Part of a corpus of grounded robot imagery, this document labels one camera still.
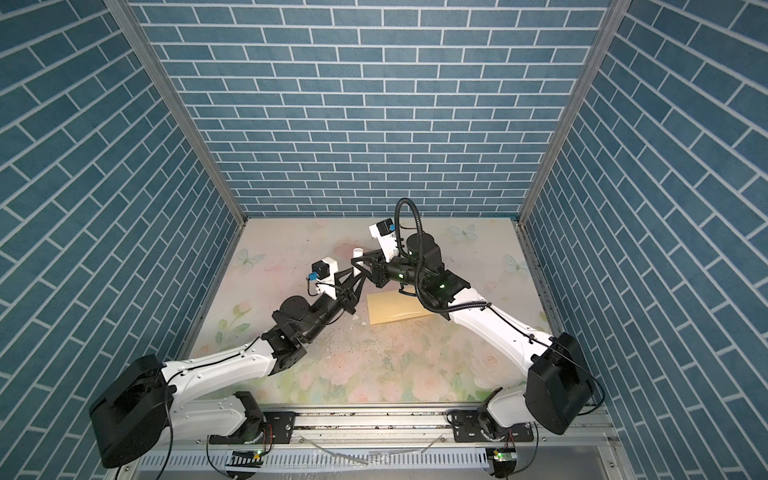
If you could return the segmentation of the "white glue stick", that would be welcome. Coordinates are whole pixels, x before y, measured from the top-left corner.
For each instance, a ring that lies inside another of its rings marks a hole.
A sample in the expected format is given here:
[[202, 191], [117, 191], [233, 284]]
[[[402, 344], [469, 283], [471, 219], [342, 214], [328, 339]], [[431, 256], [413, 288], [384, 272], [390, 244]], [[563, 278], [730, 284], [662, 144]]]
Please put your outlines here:
[[364, 254], [364, 250], [360, 247], [356, 247], [353, 249], [352, 259], [350, 260], [352, 268], [353, 268], [353, 275], [357, 276], [360, 274], [360, 270], [357, 268], [357, 259], [360, 258]]

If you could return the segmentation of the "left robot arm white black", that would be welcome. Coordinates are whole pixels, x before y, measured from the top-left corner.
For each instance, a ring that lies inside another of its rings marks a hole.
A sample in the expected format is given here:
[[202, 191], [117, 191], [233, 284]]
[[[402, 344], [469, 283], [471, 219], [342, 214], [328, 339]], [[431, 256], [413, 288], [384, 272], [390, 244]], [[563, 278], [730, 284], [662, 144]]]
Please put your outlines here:
[[183, 361], [154, 354], [132, 361], [89, 408], [102, 466], [117, 469], [162, 439], [181, 438], [195, 415], [187, 406], [200, 397], [291, 368], [326, 327], [354, 313], [364, 283], [349, 268], [313, 303], [300, 295], [286, 299], [272, 314], [274, 326], [242, 346]]

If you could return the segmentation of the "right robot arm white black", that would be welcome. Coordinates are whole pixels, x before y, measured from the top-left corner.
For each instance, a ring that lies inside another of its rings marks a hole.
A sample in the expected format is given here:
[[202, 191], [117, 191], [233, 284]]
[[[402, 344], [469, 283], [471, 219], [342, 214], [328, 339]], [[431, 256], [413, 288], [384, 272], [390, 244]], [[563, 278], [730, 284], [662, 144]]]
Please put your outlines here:
[[421, 253], [416, 252], [416, 234], [404, 251], [397, 248], [393, 235], [381, 237], [379, 243], [379, 250], [352, 259], [370, 282], [413, 286], [426, 310], [478, 335], [526, 375], [523, 389], [498, 388], [481, 404], [478, 416], [487, 434], [497, 437], [526, 422], [554, 434], [565, 433], [593, 395], [579, 342], [567, 333], [552, 336], [498, 309], [445, 267], [429, 235], [424, 236]]

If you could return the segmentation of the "left controller board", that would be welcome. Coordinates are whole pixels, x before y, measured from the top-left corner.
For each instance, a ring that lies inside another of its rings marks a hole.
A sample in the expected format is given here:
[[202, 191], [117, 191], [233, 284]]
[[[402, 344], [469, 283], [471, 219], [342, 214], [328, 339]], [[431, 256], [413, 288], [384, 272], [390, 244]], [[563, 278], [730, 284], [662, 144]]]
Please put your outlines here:
[[237, 468], [261, 468], [264, 464], [265, 452], [262, 450], [233, 451], [226, 466], [230, 470]]

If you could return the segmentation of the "controller board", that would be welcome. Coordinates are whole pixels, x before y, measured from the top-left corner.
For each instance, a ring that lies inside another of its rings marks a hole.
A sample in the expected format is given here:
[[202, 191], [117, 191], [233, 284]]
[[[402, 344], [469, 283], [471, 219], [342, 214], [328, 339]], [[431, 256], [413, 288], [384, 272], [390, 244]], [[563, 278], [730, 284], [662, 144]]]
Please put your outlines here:
[[495, 463], [516, 463], [518, 454], [513, 448], [496, 448], [492, 450], [492, 460]]
[[261, 468], [264, 464], [265, 452], [262, 450], [233, 451], [226, 466], [230, 470], [237, 468]]

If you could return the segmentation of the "right controller board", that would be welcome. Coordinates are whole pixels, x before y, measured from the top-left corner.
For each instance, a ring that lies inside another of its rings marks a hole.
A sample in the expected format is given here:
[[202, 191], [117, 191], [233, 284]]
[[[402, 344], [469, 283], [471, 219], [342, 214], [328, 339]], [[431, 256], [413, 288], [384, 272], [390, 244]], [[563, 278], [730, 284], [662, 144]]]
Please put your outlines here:
[[513, 448], [496, 448], [492, 450], [492, 460], [495, 463], [516, 463], [518, 454]]

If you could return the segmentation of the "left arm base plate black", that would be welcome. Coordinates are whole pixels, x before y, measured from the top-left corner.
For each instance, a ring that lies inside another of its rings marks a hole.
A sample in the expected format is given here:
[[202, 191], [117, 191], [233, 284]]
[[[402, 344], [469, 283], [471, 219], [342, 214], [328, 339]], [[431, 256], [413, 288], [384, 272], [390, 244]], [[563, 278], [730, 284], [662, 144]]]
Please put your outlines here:
[[213, 445], [262, 446], [289, 444], [295, 427], [296, 413], [293, 411], [268, 411], [261, 419], [247, 418], [234, 433], [228, 436], [212, 435]]

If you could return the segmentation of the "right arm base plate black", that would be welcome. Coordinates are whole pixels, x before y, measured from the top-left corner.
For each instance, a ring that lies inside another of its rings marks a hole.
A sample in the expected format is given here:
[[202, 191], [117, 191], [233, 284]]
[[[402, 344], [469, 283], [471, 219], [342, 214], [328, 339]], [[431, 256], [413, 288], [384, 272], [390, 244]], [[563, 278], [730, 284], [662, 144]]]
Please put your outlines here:
[[445, 414], [457, 443], [531, 442], [534, 433], [530, 423], [510, 427], [497, 424], [489, 414], [478, 410], [453, 409]]

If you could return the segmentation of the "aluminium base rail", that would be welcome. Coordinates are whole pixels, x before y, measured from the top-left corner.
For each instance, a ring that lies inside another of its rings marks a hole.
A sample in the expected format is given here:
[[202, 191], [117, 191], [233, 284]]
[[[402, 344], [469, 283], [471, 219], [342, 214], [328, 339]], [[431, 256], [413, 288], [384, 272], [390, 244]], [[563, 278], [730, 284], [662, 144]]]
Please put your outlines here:
[[[288, 408], [267, 408], [260, 413], [248, 413], [234, 397], [219, 401], [197, 401], [171, 414], [173, 432], [164, 432], [162, 442], [173, 439], [178, 442], [203, 442], [212, 435], [228, 436], [235, 432], [247, 418], [259, 420], [268, 411], [293, 411], [296, 413], [293, 436], [289, 444], [307, 444], [311, 441], [325, 445], [365, 446], [373, 444], [393, 445], [397, 448], [407, 443], [434, 438], [450, 444], [454, 441], [445, 414], [453, 409], [478, 410], [470, 404], [382, 404], [342, 405]], [[533, 443], [552, 445], [603, 445], [618, 441], [618, 434], [605, 411], [598, 409], [590, 415], [577, 417], [563, 434], [555, 434], [535, 421], [517, 416], [512, 425], [530, 423], [534, 433]], [[521, 445], [531, 442], [512, 442]]]

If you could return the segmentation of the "right aluminium corner post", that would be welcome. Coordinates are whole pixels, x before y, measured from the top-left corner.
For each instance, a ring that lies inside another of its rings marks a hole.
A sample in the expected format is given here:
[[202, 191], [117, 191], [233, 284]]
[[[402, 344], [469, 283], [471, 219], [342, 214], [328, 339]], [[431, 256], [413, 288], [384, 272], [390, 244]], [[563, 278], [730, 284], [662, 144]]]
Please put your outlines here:
[[558, 156], [570, 133], [576, 116], [589, 93], [590, 87], [630, 5], [630, 0], [617, 0], [609, 4], [609, 8], [595, 37], [595, 42], [590, 47], [583, 68], [574, 84], [573, 91], [569, 95], [557, 127], [551, 136], [548, 148], [542, 156], [536, 174], [533, 176], [532, 184], [520, 210], [518, 218], [520, 225], [524, 225], [530, 220], [546, 180], [557, 163]]

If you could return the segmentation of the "aluminium corner post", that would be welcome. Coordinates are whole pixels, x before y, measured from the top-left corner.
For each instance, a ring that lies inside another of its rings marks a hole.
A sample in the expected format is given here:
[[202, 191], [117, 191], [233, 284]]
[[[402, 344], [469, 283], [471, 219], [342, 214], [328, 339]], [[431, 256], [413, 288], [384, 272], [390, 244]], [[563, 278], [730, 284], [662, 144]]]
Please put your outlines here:
[[209, 175], [235, 222], [240, 227], [243, 227], [247, 221], [246, 214], [227, 184], [210, 149], [191, 118], [129, 2], [105, 0], [104, 4], [145, 69], [185, 139], [196, 154], [199, 163]]
[[524, 225], [530, 220], [546, 180], [557, 163], [558, 156], [570, 133], [576, 116], [589, 93], [590, 87], [630, 5], [630, 0], [617, 0], [609, 4], [609, 8], [595, 37], [595, 42], [590, 47], [583, 68], [574, 84], [573, 91], [569, 95], [557, 127], [551, 136], [548, 148], [542, 156], [536, 174], [533, 176], [532, 184], [520, 210], [518, 218], [520, 225]]

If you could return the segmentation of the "left aluminium corner post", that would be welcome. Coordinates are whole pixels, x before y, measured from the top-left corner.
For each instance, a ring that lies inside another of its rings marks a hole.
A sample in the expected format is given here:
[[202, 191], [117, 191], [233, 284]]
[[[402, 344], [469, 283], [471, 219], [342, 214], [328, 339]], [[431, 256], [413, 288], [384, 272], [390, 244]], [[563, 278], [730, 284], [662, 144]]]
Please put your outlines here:
[[104, 4], [145, 69], [185, 139], [196, 154], [199, 163], [209, 175], [235, 222], [240, 227], [243, 227], [247, 221], [246, 214], [227, 184], [210, 149], [191, 118], [129, 2], [105, 0]]

